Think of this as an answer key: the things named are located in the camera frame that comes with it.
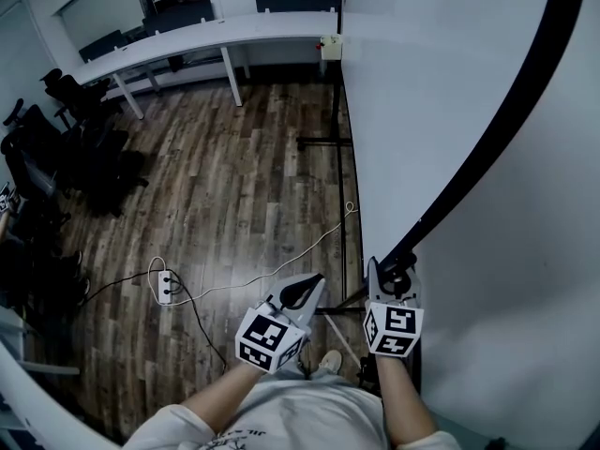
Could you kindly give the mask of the dark desk partition panel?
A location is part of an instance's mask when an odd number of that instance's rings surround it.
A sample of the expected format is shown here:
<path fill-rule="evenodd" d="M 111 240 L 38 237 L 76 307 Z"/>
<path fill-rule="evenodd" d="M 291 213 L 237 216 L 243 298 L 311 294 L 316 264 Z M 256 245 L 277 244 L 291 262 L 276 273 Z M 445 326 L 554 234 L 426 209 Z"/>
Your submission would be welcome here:
<path fill-rule="evenodd" d="M 157 15 L 144 18 L 142 25 L 145 32 L 152 36 L 156 32 L 165 33 L 174 29 L 215 19 L 212 4 L 209 0 L 171 7 Z"/>
<path fill-rule="evenodd" d="M 127 44 L 126 37 L 120 30 L 116 30 L 83 47 L 79 50 L 79 54 L 84 62 L 89 62 L 113 52 L 115 48 L 123 48 Z"/>
<path fill-rule="evenodd" d="M 255 0 L 258 12 L 329 12 L 338 0 Z"/>

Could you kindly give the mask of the person's left forearm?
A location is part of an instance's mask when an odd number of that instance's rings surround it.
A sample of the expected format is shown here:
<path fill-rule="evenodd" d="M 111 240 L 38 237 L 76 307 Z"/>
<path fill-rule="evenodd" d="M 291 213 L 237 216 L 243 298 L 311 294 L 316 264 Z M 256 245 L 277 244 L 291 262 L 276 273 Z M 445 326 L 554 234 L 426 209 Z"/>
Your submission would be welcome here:
<path fill-rule="evenodd" d="M 215 433 L 220 433 L 230 424 L 243 400 L 263 375 L 259 368 L 241 363 L 186 399 L 182 405 Z"/>

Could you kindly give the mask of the person's white shirt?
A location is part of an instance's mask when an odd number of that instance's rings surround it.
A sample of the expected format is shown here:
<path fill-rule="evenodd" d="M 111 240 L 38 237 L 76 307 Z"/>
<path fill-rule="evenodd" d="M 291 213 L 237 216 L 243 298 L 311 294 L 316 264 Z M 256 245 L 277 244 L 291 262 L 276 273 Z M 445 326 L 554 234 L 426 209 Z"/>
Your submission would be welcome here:
<path fill-rule="evenodd" d="M 182 405 L 148 419 L 123 450 L 391 450 L 381 401 L 339 382 L 258 383 L 216 434 Z"/>

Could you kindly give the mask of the person's beige shoe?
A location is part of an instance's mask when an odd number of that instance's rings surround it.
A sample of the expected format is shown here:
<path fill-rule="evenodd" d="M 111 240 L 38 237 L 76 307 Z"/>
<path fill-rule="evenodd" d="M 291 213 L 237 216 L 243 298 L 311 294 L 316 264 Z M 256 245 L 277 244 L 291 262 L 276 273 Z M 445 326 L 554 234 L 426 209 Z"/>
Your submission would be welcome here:
<path fill-rule="evenodd" d="M 319 369 L 332 374 L 338 374 L 343 362 L 343 357 L 340 351 L 330 350 L 322 358 Z"/>

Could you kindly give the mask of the small black device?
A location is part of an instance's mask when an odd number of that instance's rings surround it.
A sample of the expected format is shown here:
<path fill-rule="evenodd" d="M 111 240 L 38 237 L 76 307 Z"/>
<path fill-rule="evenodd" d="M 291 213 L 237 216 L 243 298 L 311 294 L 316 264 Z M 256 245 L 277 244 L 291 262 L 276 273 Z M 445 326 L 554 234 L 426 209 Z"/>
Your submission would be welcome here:
<path fill-rule="evenodd" d="M 376 364 L 376 357 L 373 353 L 360 358 L 360 370 L 356 374 L 358 378 L 358 387 L 369 392 L 370 394 L 379 397 L 381 395 L 381 387 L 379 374 Z"/>

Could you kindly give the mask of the beige box with red button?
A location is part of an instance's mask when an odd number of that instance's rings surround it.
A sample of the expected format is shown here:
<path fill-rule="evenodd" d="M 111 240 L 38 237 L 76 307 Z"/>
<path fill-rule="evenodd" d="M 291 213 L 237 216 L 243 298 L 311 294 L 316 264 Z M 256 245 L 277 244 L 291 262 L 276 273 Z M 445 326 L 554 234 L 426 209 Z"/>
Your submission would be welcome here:
<path fill-rule="evenodd" d="M 318 49 L 323 61 L 340 61 L 342 58 L 343 38 L 341 35 L 322 36 Z"/>

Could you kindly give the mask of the thin white stick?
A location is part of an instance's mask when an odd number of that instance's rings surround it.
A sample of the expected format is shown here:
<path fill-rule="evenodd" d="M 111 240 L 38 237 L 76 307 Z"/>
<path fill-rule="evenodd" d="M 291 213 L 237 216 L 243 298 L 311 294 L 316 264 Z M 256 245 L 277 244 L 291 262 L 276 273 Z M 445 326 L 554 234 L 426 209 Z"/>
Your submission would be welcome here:
<path fill-rule="evenodd" d="M 361 368 L 360 358 L 355 354 L 355 352 L 353 351 L 349 342 L 342 335 L 340 329 L 338 328 L 338 326 L 336 325 L 334 320 L 327 313 L 324 313 L 323 316 L 327 320 L 329 325 L 331 326 L 332 330 L 334 331 L 335 335 L 337 336 L 338 340 L 340 341 L 340 343 L 342 344 L 342 346 L 344 347 L 344 349 L 346 350 L 348 355 L 351 357 L 352 361 L 355 363 L 357 368 L 360 369 Z"/>

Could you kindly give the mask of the person's right forearm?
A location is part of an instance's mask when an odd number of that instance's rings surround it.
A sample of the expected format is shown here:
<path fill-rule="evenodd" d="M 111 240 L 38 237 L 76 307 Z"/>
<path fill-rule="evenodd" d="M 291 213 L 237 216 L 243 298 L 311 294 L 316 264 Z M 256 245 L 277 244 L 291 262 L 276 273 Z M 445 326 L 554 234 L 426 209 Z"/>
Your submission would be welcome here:
<path fill-rule="evenodd" d="M 394 447 L 423 440 L 438 431 L 416 391 L 404 364 L 396 358 L 376 357 L 385 424 Z"/>

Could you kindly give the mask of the white power strip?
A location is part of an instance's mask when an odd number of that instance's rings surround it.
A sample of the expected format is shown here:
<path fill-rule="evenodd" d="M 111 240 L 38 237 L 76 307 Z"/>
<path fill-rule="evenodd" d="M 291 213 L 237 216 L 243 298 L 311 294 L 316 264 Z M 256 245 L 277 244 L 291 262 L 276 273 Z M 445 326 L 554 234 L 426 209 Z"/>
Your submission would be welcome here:
<path fill-rule="evenodd" d="M 157 299 L 162 306 L 168 306 L 173 300 L 172 290 L 172 272 L 170 270 L 163 270 L 158 273 L 158 293 Z"/>

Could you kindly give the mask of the long white desk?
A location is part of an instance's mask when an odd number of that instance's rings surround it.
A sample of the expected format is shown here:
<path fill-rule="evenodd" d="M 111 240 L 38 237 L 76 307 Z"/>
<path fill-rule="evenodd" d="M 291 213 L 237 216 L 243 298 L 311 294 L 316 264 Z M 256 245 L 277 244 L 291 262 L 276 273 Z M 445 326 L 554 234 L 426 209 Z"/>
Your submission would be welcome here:
<path fill-rule="evenodd" d="M 125 70 L 150 64 L 185 53 L 218 48 L 224 61 L 235 105 L 242 99 L 229 49 L 247 43 L 279 39 L 316 39 L 340 35 L 336 12 L 276 12 L 254 13 L 211 22 L 185 26 L 165 33 L 156 33 L 127 46 L 115 49 L 72 72 L 79 84 L 88 84 L 111 77 L 121 90 L 136 116 L 144 119 L 143 111 L 121 78 Z"/>

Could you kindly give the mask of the grey door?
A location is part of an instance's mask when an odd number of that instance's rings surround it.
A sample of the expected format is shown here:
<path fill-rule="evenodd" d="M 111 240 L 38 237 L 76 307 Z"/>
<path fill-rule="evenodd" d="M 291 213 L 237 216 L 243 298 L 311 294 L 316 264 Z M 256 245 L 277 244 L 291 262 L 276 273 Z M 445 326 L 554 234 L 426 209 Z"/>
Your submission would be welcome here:
<path fill-rule="evenodd" d="M 485 450 L 486 445 L 492 439 L 503 436 L 487 436 L 471 430 L 463 425 L 440 415 L 437 412 L 432 413 L 433 419 L 440 430 L 452 434 L 463 450 Z M 508 442 L 507 450 L 542 450 L 541 448 L 525 448 L 514 444 L 505 438 Z"/>

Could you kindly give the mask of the white table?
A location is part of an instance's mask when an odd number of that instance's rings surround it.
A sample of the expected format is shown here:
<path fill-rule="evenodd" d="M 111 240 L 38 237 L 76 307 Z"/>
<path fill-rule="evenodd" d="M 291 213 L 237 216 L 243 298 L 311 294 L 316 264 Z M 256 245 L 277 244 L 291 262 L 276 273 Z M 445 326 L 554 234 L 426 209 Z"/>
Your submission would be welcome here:
<path fill-rule="evenodd" d="M 48 395 L 1 341 L 0 394 L 46 450 L 121 450 Z"/>

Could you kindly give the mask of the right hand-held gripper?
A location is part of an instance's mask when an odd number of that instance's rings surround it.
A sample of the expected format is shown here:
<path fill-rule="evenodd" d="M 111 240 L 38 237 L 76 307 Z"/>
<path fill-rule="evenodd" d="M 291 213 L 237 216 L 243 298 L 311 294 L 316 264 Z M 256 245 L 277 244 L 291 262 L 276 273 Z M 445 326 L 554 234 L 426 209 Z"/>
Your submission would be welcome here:
<path fill-rule="evenodd" d="M 408 357 L 422 332 L 424 310 L 420 308 L 421 281 L 413 266 L 400 281 L 401 300 L 378 303 L 367 300 L 364 332 L 370 353 L 387 357 Z M 369 299 L 381 298 L 379 267 L 375 257 L 367 264 Z"/>

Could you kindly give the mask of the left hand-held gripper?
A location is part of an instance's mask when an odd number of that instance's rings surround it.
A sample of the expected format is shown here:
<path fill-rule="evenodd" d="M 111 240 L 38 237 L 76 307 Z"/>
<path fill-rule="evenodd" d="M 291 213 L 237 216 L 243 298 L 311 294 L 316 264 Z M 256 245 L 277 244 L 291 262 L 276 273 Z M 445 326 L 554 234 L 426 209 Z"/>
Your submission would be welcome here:
<path fill-rule="evenodd" d="M 247 310 L 235 335 L 235 356 L 266 373 L 280 370 L 308 339 L 324 286 L 320 273 L 277 281 L 264 301 Z"/>

